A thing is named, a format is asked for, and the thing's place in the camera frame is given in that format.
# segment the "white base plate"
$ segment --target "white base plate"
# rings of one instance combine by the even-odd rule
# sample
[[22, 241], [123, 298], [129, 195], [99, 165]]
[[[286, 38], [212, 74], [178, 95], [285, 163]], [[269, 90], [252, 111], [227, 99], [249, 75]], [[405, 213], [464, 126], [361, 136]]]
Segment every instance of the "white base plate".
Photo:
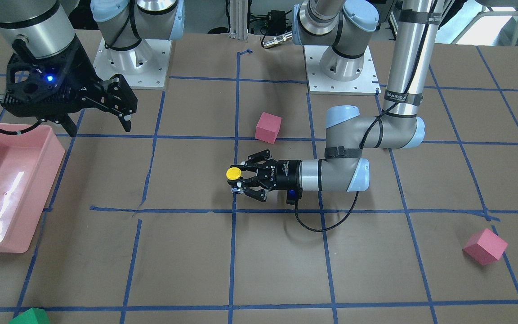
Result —
[[156, 62], [150, 70], [144, 70], [140, 74], [125, 74], [118, 71], [109, 61], [107, 50], [105, 49], [105, 41], [101, 39], [99, 49], [93, 61], [93, 67], [99, 78], [107, 80], [113, 74], [121, 73], [125, 76], [127, 83], [132, 89], [152, 89], [164, 90], [167, 82], [167, 70], [169, 68], [169, 59], [171, 58], [171, 41], [163, 39], [146, 39], [154, 52]]
[[358, 96], [374, 96], [378, 91], [381, 93], [369, 47], [363, 54], [365, 63], [361, 74], [353, 81], [337, 81], [325, 75], [321, 66], [319, 66], [319, 61], [325, 50], [327, 50], [327, 46], [304, 46], [309, 92], [313, 94]]

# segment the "yellow object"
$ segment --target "yellow object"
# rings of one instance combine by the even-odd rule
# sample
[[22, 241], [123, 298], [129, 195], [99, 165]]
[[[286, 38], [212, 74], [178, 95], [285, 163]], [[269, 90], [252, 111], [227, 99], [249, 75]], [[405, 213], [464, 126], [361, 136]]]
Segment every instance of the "yellow object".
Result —
[[229, 180], [237, 180], [241, 177], [241, 169], [233, 166], [233, 168], [229, 168], [229, 170], [227, 170], [225, 175]]

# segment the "green block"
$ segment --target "green block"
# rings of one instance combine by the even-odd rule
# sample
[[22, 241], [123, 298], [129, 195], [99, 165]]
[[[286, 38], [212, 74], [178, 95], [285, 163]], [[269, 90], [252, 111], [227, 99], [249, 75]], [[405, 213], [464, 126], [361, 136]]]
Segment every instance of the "green block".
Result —
[[29, 308], [23, 314], [12, 319], [9, 324], [50, 324], [47, 314], [41, 308]]

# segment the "pink bin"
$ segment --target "pink bin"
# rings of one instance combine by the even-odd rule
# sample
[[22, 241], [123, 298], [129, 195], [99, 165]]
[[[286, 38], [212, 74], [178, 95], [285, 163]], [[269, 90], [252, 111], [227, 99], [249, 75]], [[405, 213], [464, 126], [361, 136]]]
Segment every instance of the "pink bin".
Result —
[[[7, 131], [26, 127], [0, 124]], [[19, 136], [0, 134], [0, 252], [29, 248], [64, 154], [47, 125]]]

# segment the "table surface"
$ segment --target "table surface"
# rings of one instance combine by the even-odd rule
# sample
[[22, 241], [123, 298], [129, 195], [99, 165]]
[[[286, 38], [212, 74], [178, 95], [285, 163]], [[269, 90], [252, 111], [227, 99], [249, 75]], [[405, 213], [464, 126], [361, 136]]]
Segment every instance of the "table surface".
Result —
[[[77, 34], [93, 60], [101, 35]], [[394, 42], [370, 48], [384, 90]], [[10, 54], [0, 37], [0, 93]], [[235, 200], [225, 179], [267, 148], [321, 157], [328, 108], [382, 104], [309, 94], [305, 74], [301, 47], [187, 34], [166, 90], [135, 91], [131, 133], [96, 109], [72, 116], [76, 138], [56, 127], [67, 153], [31, 247], [0, 254], [0, 323], [30, 307], [54, 324], [518, 323], [518, 47], [436, 45], [425, 141], [364, 150], [371, 186], [327, 234], [284, 193]], [[254, 139], [264, 111], [282, 117], [274, 145]], [[330, 225], [352, 199], [307, 192], [300, 214]], [[484, 228], [509, 246], [479, 266], [462, 248]]]

